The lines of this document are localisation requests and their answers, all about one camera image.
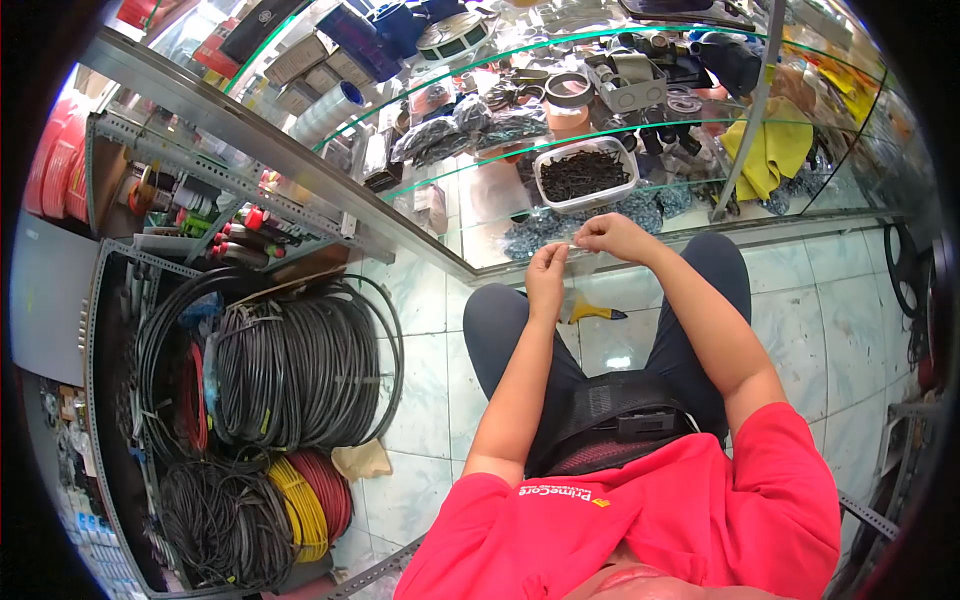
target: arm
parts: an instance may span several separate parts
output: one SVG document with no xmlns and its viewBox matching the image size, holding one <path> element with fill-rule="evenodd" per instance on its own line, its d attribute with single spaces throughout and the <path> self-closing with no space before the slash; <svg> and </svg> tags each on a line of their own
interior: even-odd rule
<svg viewBox="0 0 960 600">
<path fill-rule="evenodd" d="M 757 409 L 786 401 L 777 371 L 753 330 L 676 252 L 618 214 L 590 219 L 574 240 L 587 250 L 606 251 L 654 272 L 707 377 L 724 398 L 732 438 Z"/>
<path fill-rule="evenodd" d="M 523 480 L 523 466 L 540 424 L 546 378 L 553 360 L 553 334 L 564 301 L 566 244 L 534 254 L 527 270 L 530 316 L 514 353 L 484 411 L 464 475 L 492 473 L 510 487 Z"/>
</svg>

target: dark pants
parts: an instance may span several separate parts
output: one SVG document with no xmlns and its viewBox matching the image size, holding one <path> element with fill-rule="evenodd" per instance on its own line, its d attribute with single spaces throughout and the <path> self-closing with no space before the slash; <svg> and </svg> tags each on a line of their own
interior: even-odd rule
<svg viewBox="0 0 960 600">
<path fill-rule="evenodd" d="M 718 233 L 701 233 L 681 253 L 686 262 L 706 279 L 743 318 L 750 322 L 750 280 L 743 256 L 733 242 Z M 703 306 L 709 312 L 711 306 Z M 464 339 L 473 370 L 487 400 L 500 382 L 527 323 L 530 305 L 517 290 L 491 283 L 476 290 L 464 309 Z M 712 433 L 723 446 L 729 428 L 723 398 L 700 366 L 670 302 L 663 298 L 657 336 L 645 369 L 658 372 L 672 386 L 679 400 L 696 419 L 700 430 Z M 559 333 L 553 338 L 553 363 L 547 377 L 540 429 L 553 427 L 551 408 L 573 397 L 573 390 L 587 376 L 573 359 Z"/>
</svg>

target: red hose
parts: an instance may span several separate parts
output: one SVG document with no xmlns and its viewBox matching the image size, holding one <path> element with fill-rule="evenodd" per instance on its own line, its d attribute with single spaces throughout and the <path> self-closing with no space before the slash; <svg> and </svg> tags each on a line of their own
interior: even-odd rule
<svg viewBox="0 0 960 600">
<path fill-rule="evenodd" d="M 197 382 L 197 395 L 193 394 L 194 376 Z M 183 363 L 183 377 L 180 379 L 180 394 L 183 398 L 183 419 L 186 422 L 187 437 L 190 445 L 201 452 L 206 450 L 206 405 L 204 404 L 204 360 L 200 347 L 190 343 L 190 351 Z"/>
<path fill-rule="evenodd" d="M 326 518 L 327 540 L 332 543 L 347 530 L 353 512 L 347 480 L 330 459 L 316 450 L 304 448 L 288 454 L 286 458 L 303 475 L 320 500 Z"/>
</svg>

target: white box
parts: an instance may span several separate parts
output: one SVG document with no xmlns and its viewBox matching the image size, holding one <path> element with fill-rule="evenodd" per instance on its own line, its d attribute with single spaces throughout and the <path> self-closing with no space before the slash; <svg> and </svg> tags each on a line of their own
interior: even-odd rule
<svg viewBox="0 0 960 600">
<path fill-rule="evenodd" d="M 302 79 L 288 83 L 280 92 L 280 95 L 276 97 L 277 104 L 296 116 L 302 115 L 305 110 L 310 108 L 310 105 L 318 100 L 320 100 L 320 94 Z"/>
<path fill-rule="evenodd" d="M 326 60 L 326 66 L 336 71 L 337 75 L 344 78 L 345 81 L 356 85 L 360 89 L 364 89 L 367 85 L 375 83 L 375 81 L 367 75 L 367 72 L 361 69 L 357 63 L 344 52 L 343 48 L 337 47 L 336 50 L 330 53 L 330 58 Z"/>
<path fill-rule="evenodd" d="M 310 69 L 310 72 L 303 78 L 307 85 L 317 90 L 320 95 L 326 94 L 341 81 L 336 71 L 326 64 L 318 64 Z"/>
<path fill-rule="evenodd" d="M 298 39 L 276 57 L 263 75 L 277 85 L 287 85 L 313 65 L 330 56 L 326 43 L 318 31 Z"/>
</svg>

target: black belt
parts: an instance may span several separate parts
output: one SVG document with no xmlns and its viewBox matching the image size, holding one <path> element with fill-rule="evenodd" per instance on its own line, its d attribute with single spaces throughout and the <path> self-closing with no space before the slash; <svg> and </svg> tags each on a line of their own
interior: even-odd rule
<svg viewBox="0 0 960 600">
<path fill-rule="evenodd" d="M 609 372 L 580 384 L 563 406 L 544 406 L 527 476 L 623 467 L 688 433 L 684 404 L 655 372 Z"/>
</svg>

